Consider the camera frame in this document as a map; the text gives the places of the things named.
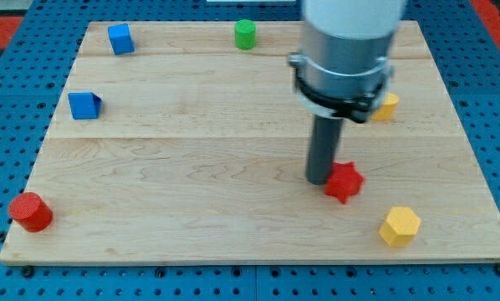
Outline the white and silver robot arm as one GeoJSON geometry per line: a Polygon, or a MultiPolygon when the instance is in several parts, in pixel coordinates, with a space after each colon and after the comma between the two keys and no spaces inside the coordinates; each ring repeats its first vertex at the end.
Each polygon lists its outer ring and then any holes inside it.
{"type": "Polygon", "coordinates": [[[304,0],[298,51],[288,57],[300,103],[325,119],[366,122],[382,105],[389,51],[406,0],[304,0]]]}

